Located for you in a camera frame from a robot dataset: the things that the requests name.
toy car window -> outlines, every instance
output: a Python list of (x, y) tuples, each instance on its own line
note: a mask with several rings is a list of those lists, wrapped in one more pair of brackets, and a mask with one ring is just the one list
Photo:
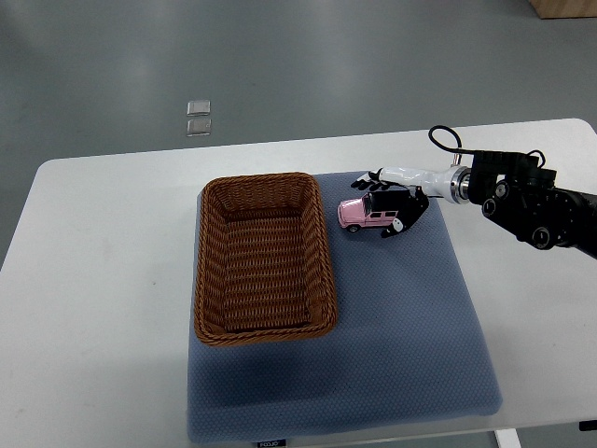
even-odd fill
[(363, 205), (365, 206), (365, 215), (371, 213), (371, 198), (369, 193), (363, 196)]

toy car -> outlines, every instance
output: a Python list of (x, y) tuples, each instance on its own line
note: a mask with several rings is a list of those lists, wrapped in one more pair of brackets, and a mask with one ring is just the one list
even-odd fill
[(338, 222), (349, 232), (366, 227), (388, 227), (409, 200), (407, 189), (370, 191), (362, 198), (342, 201), (338, 206)]

brown wicker basket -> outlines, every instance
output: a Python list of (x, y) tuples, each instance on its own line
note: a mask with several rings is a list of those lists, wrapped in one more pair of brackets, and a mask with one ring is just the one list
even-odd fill
[(292, 341), (336, 324), (317, 181), (303, 173), (223, 177), (201, 194), (195, 333), (209, 345)]

gray floor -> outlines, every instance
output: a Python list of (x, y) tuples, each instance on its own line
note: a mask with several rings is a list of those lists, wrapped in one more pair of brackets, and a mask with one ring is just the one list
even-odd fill
[[(596, 55), (597, 19), (541, 21), (527, 0), (4, 0), (0, 262), (44, 161), (438, 123), (595, 127)], [(201, 98), (213, 133), (187, 138), (186, 103)], [(523, 448), (597, 444), (575, 425), (520, 434)]]

gray mat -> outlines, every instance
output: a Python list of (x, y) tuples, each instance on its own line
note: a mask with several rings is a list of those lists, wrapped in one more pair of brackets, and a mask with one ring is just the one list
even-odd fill
[(401, 235), (349, 233), (336, 209), (363, 194), (350, 188), (361, 174), (316, 176), (338, 292), (330, 333), (213, 348), (196, 338), (191, 312), (192, 441), (266, 441), (498, 411), (493, 366), (436, 200)]

